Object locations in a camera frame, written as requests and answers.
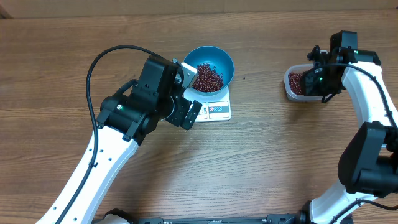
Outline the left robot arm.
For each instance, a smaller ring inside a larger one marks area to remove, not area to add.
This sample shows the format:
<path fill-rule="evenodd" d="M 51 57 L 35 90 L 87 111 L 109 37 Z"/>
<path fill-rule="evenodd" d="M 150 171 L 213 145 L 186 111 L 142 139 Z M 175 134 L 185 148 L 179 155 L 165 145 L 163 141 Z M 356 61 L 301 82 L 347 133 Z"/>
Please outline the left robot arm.
<path fill-rule="evenodd" d="M 136 153 L 159 120 L 190 129 L 201 103 L 176 94 L 166 99 L 173 108 L 167 116 L 145 115 L 148 100 L 137 100 L 118 91 L 101 105 L 98 129 L 61 194 L 39 223 L 91 223 L 113 180 Z"/>

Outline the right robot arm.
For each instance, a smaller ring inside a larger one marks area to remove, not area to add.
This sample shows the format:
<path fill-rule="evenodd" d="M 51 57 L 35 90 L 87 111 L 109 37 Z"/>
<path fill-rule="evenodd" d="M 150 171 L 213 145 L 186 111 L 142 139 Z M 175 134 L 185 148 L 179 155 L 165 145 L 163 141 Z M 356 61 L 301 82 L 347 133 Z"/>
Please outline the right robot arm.
<path fill-rule="evenodd" d="M 352 223 L 351 214 L 368 203 L 397 193 L 397 110 L 382 79 L 375 51 L 360 50 L 356 32 L 342 30 L 330 37 L 330 49 L 314 46 L 299 86 L 305 97 L 327 103 L 347 90 L 359 129 L 342 153 L 338 181 L 300 213 L 301 223 Z"/>

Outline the white digital kitchen scale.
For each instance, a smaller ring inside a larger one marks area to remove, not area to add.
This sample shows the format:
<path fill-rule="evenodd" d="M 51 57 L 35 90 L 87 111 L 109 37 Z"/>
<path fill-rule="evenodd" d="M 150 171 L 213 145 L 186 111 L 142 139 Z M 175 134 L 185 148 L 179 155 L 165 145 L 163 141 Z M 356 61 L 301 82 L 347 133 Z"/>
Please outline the white digital kitchen scale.
<path fill-rule="evenodd" d="M 184 97 L 202 104 L 195 120 L 196 123 L 229 121 L 231 119 L 231 102 L 228 87 L 214 93 L 202 93 L 189 88 L 185 91 Z"/>

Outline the red beans in bowl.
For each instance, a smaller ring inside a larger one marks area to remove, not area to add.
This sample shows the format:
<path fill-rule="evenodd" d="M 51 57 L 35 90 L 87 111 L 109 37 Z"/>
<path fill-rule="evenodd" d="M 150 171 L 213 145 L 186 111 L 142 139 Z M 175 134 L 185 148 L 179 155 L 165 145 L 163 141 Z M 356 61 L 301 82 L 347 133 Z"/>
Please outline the red beans in bowl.
<path fill-rule="evenodd" d="M 202 93 L 212 93 L 223 88 L 223 74 L 217 73 L 216 67 L 209 63 L 197 66 L 197 78 L 192 88 Z"/>

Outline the blue metal bowl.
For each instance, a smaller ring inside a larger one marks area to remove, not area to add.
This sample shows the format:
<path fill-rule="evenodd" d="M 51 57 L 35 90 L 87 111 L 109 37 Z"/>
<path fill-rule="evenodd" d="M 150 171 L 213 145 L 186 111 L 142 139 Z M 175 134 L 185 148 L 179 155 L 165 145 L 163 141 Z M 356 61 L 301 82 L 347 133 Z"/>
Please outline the blue metal bowl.
<path fill-rule="evenodd" d="M 227 52 L 219 47 L 201 46 L 192 50 L 184 62 L 197 68 L 199 64 L 209 63 L 216 67 L 217 73 L 223 74 L 223 88 L 228 87 L 234 77 L 234 63 Z"/>

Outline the red adzuki beans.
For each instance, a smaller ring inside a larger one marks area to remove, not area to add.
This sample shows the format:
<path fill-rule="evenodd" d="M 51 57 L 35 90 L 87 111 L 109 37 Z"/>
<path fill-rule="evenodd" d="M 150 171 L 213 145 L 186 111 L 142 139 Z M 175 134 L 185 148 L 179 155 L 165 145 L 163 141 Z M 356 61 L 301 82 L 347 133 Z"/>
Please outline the red adzuki beans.
<path fill-rule="evenodd" d="M 292 93 L 296 95 L 303 95 L 303 90 L 300 84 L 303 78 L 303 74 L 291 72 L 288 74 L 288 78 L 289 78 L 289 86 Z"/>

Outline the clear plastic bean container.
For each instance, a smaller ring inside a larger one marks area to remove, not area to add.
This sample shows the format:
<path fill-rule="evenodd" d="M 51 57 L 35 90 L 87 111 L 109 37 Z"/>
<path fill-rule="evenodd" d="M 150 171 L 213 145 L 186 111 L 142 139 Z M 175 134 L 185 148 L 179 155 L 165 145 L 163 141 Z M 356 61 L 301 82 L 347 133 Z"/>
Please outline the clear plastic bean container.
<path fill-rule="evenodd" d="M 309 102 L 309 101 L 320 101 L 322 99 L 321 96 L 303 96 L 295 94 L 289 84 L 289 74 L 290 73 L 303 73 L 309 69 L 313 68 L 312 64 L 301 64 L 301 65 L 294 65 L 287 69 L 284 75 L 284 85 L 285 85 L 285 92 L 287 98 L 291 101 L 296 102 Z"/>

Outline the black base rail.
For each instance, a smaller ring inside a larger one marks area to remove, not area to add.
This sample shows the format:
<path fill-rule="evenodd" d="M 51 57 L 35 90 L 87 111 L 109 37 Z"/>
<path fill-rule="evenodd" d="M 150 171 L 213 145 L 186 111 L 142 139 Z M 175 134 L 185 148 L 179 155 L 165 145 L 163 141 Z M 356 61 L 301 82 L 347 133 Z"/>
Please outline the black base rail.
<path fill-rule="evenodd" d="M 300 214 L 269 214 L 266 217 L 234 217 L 234 218 L 140 218 L 133 224 L 305 224 L 312 223 L 303 212 Z"/>

